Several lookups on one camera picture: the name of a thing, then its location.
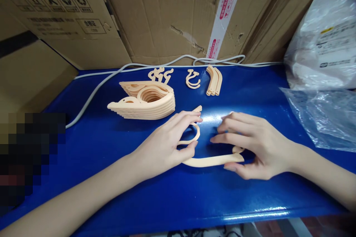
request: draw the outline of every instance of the floor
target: floor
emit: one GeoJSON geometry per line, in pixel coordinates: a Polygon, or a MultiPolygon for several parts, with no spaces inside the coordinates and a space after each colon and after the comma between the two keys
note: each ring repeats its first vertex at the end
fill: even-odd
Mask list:
{"type": "MultiPolygon", "coordinates": [[[[313,237],[356,235],[356,214],[306,217],[302,221],[313,237]]],[[[287,237],[283,235],[277,220],[259,221],[255,224],[263,237],[287,237]]]]}

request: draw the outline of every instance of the plastic bag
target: plastic bag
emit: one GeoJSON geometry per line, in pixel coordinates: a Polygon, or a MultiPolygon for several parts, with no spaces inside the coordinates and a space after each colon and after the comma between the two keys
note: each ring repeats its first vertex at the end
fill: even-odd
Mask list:
{"type": "Polygon", "coordinates": [[[280,89],[316,147],[356,153],[356,92],[280,89]]]}
{"type": "Polygon", "coordinates": [[[356,88],[356,0],[313,0],[284,62],[291,89],[356,88]]]}

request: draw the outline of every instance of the hand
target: hand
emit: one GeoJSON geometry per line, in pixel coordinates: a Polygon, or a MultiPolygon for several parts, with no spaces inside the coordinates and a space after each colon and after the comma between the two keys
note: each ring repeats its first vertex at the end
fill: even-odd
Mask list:
{"type": "Polygon", "coordinates": [[[142,180],[153,178],[194,156],[197,141],[181,150],[177,150],[177,144],[189,124],[203,121],[199,116],[200,112],[175,114],[129,155],[142,180]]]}
{"type": "Polygon", "coordinates": [[[294,171],[300,153],[309,149],[284,137],[267,120],[244,113],[231,113],[222,118],[218,135],[212,143],[228,143],[251,150],[256,158],[251,164],[226,163],[224,168],[243,179],[269,180],[286,171],[294,171]]]}

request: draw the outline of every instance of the fingernail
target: fingernail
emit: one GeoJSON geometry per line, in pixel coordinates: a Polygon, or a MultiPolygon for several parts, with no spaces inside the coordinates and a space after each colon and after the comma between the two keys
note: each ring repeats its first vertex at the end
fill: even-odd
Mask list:
{"type": "Polygon", "coordinates": [[[224,169],[229,170],[229,171],[233,171],[233,172],[236,171],[236,168],[233,167],[233,166],[225,166],[224,169]]]}

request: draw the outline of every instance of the white tape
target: white tape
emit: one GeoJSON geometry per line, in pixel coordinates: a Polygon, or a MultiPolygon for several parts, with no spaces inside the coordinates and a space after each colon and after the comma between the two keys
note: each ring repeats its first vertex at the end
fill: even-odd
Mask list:
{"type": "Polygon", "coordinates": [[[237,0],[220,0],[212,27],[207,58],[217,59],[237,0]]]}

